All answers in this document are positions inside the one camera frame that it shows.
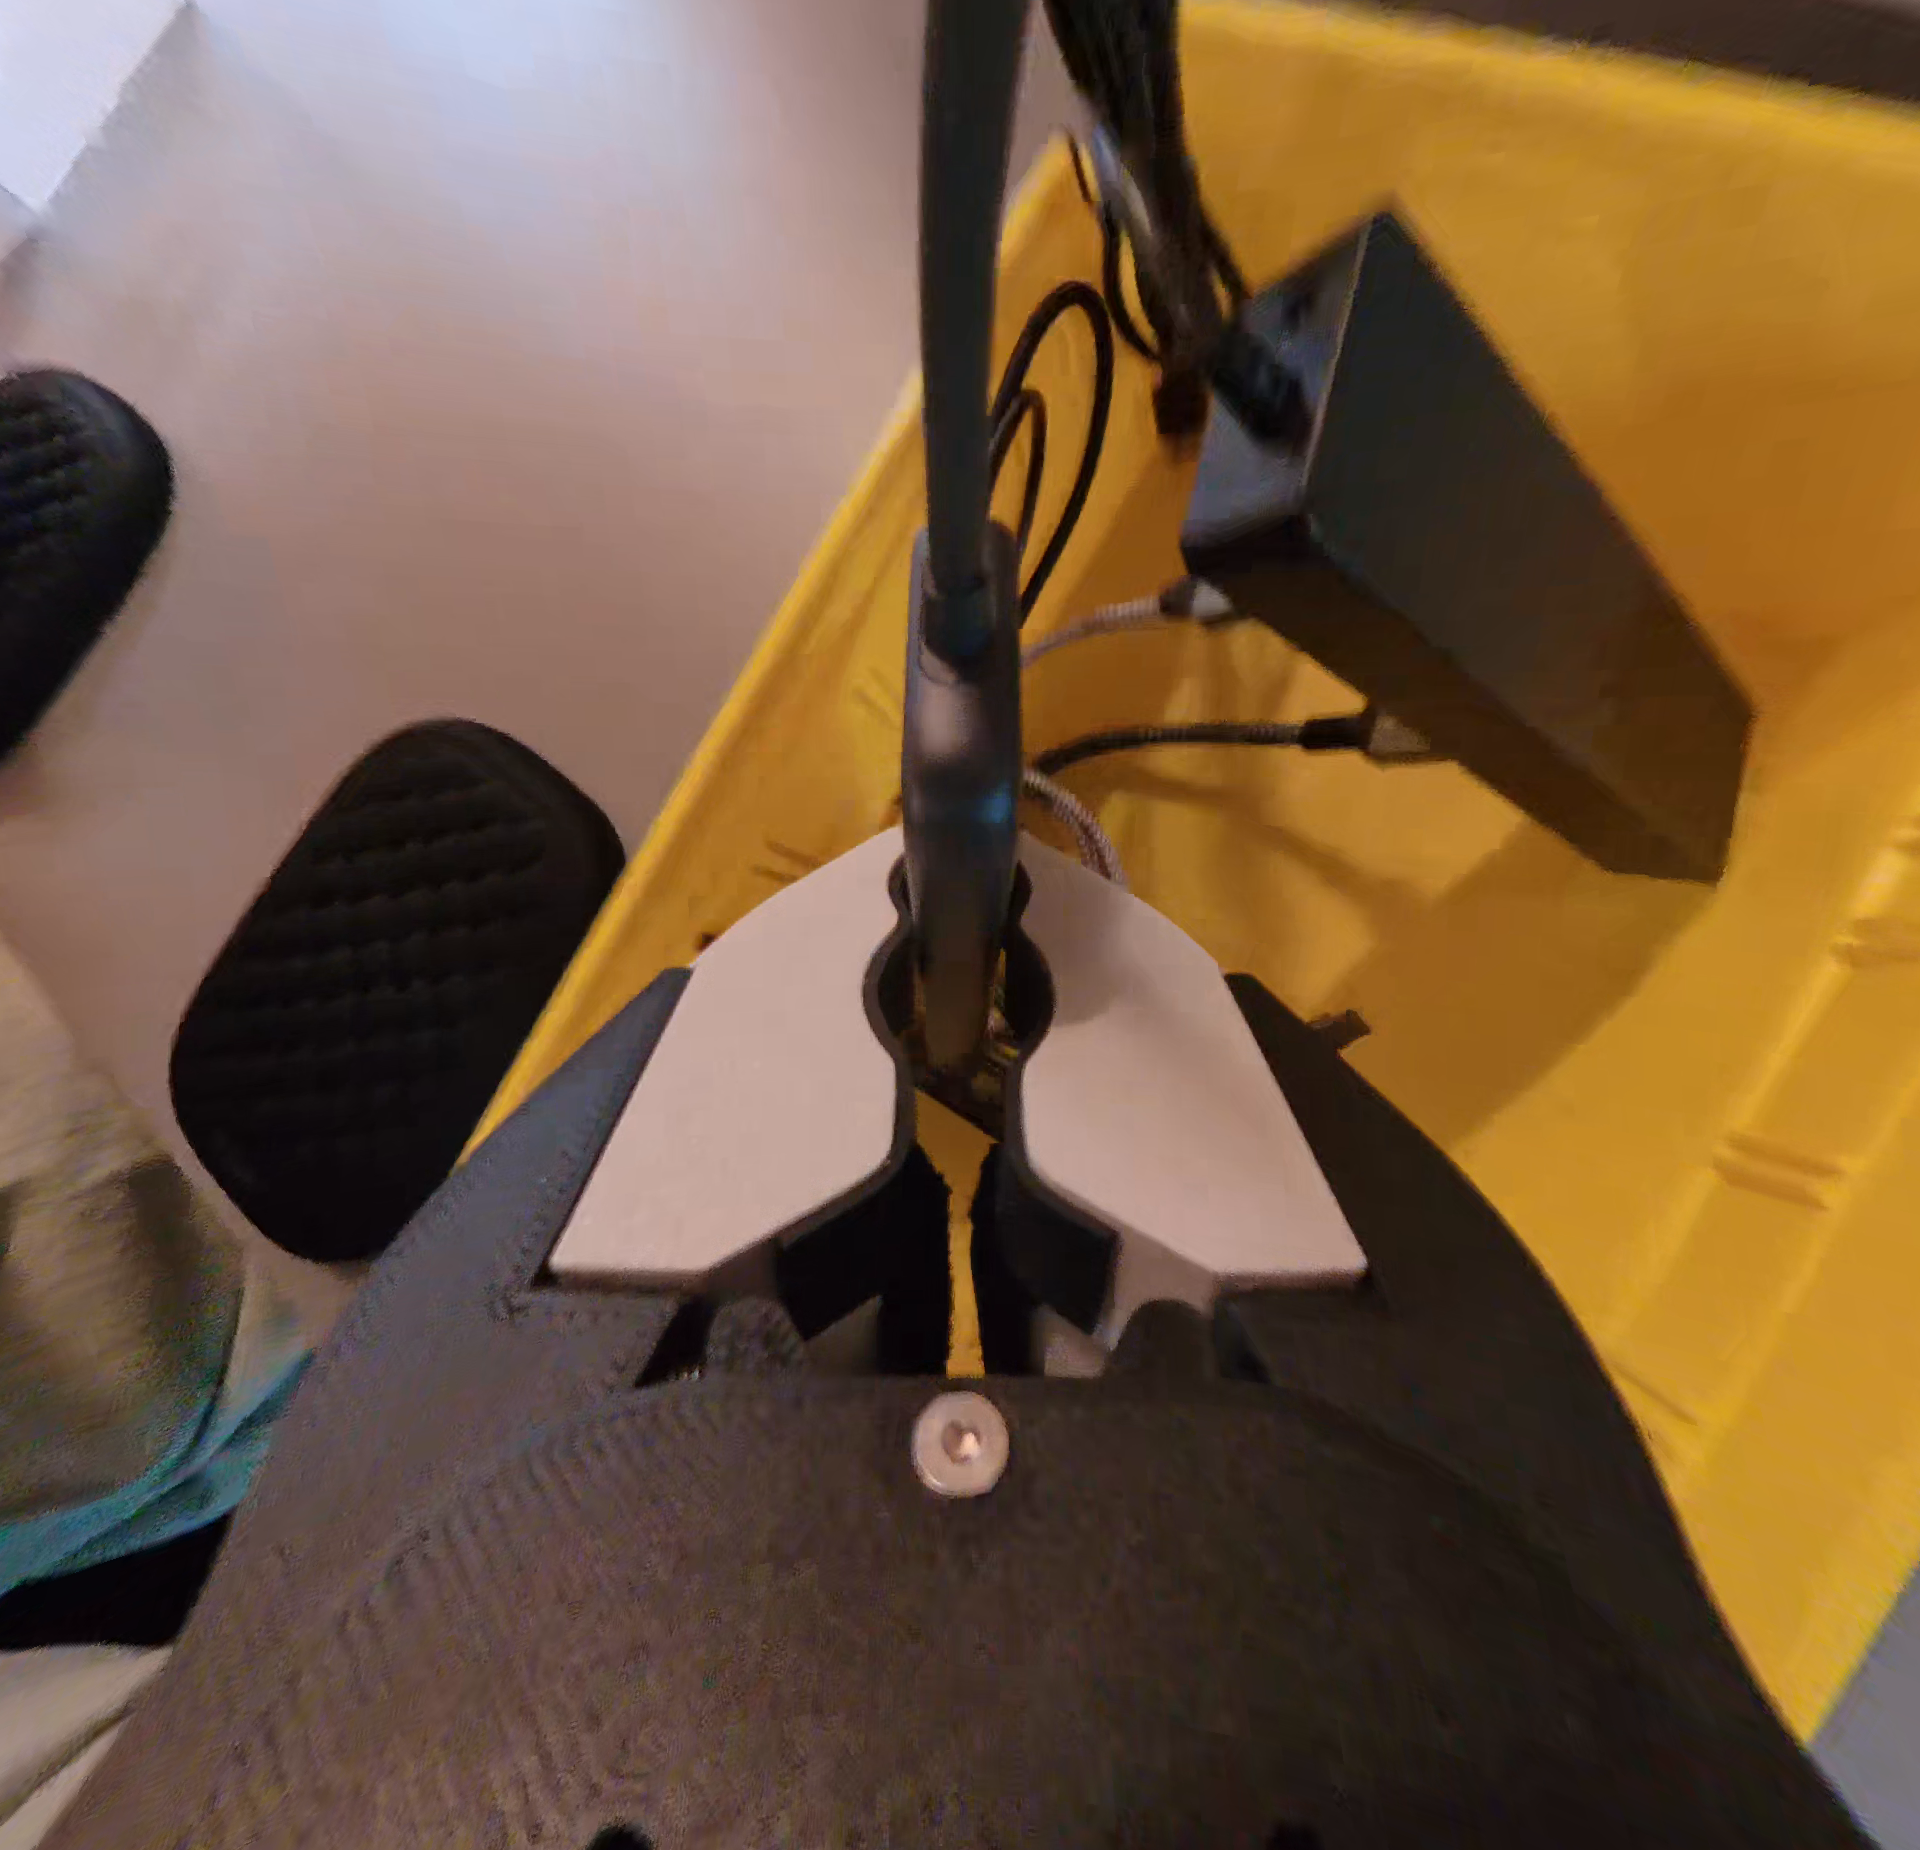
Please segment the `black usb hub box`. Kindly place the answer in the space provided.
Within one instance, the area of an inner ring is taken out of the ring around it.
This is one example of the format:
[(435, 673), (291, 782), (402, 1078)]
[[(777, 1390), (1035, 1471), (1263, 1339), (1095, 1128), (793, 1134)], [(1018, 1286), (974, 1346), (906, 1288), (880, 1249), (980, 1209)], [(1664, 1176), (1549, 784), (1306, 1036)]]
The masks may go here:
[(1186, 569), (1600, 870), (1718, 881), (1745, 692), (1410, 224), (1232, 329)]

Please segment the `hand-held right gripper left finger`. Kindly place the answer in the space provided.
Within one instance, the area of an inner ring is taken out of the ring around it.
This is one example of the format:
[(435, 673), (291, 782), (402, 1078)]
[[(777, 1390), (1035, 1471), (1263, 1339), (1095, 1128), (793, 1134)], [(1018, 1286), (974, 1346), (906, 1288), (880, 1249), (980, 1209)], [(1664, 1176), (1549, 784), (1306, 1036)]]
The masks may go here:
[(549, 1251), (559, 1284), (720, 1286), (892, 1181), (914, 1103), (872, 981), (901, 861), (887, 828), (698, 956)]

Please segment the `black textured pad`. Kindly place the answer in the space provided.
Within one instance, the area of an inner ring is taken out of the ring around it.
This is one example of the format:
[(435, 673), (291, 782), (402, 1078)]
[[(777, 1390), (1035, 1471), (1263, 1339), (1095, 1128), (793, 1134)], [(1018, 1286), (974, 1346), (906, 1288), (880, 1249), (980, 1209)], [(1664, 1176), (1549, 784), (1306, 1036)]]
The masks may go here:
[(4, 759), (107, 632), (172, 513), (172, 454), (127, 398), (68, 370), (4, 374)]
[(168, 1092), (231, 1207), (312, 1263), (378, 1258), (442, 1184), (613, 893), (608, 813), (435, 717), (323, 797), (186, 999)]

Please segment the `person's pale trouser leg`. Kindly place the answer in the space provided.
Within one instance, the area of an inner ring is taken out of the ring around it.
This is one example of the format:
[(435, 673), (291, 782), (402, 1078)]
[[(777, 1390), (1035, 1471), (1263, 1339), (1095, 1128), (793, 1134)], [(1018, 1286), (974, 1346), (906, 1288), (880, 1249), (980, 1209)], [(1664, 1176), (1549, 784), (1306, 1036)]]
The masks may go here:
[(225, 1522), (305, 1362), (295, 1304), (3, 960), (3, 1586)]

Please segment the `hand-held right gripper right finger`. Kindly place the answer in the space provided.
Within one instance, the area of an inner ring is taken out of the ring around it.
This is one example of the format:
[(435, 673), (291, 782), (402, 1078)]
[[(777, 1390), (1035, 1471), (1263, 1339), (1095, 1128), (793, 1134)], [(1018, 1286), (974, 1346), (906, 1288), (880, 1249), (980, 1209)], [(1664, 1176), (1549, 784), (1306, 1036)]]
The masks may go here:
[(1025, 1292), (1117, 1340), (1141, 1305), (1357, 1286), (1357, 1233), (1214, 956), (1035, 837), (1019, 853), (1050, 990), (1006, 1108)]

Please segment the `yellow plastic bin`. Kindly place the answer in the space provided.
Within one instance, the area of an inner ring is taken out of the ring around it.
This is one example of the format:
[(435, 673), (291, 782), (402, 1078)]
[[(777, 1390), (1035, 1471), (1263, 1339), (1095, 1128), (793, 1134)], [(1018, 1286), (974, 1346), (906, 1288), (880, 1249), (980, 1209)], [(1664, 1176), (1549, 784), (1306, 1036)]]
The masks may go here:
[(1257, 276), (1393, 199), (1754, 704), (1718, 888), (1456, 768), (1164, 752), (1127, 875), (1475, 1182), (1629, 1404), (1809, 1739), (1916, 1564), (1916, 117), (1286, 0), (1189, 0)]

